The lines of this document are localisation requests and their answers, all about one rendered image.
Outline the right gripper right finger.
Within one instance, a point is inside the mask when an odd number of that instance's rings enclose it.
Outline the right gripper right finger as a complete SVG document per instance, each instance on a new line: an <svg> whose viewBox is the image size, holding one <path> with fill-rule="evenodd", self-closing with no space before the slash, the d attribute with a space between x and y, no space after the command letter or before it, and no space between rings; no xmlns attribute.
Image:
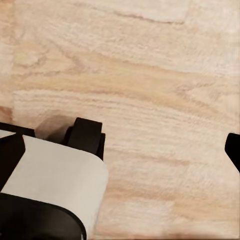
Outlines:
<svg viewBox="0 0 240 240"><path fill-rule="evenodd" d="M240 134L229 133L224 150L240 172Z"/></svg>

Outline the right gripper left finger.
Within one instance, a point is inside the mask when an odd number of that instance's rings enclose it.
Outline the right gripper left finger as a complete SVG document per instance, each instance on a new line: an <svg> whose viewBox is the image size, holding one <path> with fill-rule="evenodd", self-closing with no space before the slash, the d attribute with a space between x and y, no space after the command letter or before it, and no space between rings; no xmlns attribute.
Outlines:
<svg viewBox="0 0 240 240"><path fill-rule="evenodd" d="M21 133L0 138L0 192L26 152Z"/></svg>

